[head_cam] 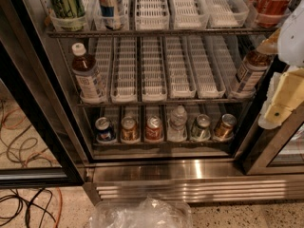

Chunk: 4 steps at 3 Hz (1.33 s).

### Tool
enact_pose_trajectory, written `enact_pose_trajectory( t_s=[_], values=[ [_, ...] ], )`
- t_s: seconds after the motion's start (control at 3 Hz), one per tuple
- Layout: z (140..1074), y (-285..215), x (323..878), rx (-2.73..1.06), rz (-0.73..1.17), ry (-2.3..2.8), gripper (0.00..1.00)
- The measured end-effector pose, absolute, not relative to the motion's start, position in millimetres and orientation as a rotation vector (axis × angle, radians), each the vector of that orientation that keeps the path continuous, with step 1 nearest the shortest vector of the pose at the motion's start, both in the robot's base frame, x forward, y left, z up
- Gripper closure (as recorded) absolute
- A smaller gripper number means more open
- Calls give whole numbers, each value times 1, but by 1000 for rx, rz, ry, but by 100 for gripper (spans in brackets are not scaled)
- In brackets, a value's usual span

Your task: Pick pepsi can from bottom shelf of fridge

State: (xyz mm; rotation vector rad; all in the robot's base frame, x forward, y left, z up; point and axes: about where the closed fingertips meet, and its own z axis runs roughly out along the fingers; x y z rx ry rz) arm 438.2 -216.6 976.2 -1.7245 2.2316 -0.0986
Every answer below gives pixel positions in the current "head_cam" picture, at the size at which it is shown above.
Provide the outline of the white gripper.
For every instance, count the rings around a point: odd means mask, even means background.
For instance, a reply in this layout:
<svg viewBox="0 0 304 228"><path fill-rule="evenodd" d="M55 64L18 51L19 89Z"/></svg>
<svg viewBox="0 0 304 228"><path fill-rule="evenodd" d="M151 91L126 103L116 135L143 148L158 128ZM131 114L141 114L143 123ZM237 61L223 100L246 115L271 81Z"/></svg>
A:
<svg viewBox="0 0 304 228"><path fill-rule="evenodd" d="M275 72L260 110L258 125L263 129L281 126L304 102L304 0L269 38L256 48L262 54L277 54L290 67Z"/></svg>

